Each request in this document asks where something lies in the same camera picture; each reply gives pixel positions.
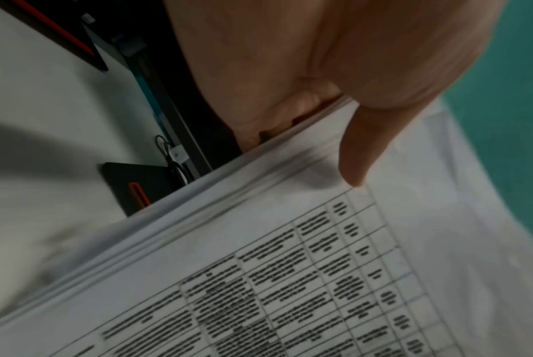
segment finger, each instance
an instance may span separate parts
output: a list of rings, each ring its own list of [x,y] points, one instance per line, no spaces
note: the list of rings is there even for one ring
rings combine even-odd
[[[265,139],[269,140],[285,132],[292,127],[292,120],[286,120],[270,130],[264,131]]]
[[[233,130],[237,144],[242,152],[248,152],[261,144],[261,137],[257,130]]]
[[[433,98],[401,109],[359,106],[339,147],[339,171],[351,186],[362,186],[369,168],[390,142]]]

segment cable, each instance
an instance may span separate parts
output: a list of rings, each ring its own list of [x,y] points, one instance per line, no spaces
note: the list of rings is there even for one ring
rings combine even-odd
[[[168,168],[174,172],[176,178],[186,186],[188,183],[192,182],[194,178],[192,175],[188,175],[185,169],[182,167],[181,164],[177,163],[172,159],[170,149],[172,149],[174,146],[169,144],[168,141],[164,138],[162,135],[155,136],[155,145],[157,149],[161,152],[162,156],[165,157],[166,165]]]

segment teal wall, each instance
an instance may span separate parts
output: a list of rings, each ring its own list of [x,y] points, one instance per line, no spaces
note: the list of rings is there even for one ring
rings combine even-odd
[[[513,0],[485,56],[447,93],[510,210],[533,233],[533,0]]]

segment sheet of paper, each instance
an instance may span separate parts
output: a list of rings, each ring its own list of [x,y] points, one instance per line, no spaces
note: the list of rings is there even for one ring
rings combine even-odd
[[[339,177],[354,109],[1,319],[0,356],[533,356],[532,293],[426,127],[409,128],[365,188]]]

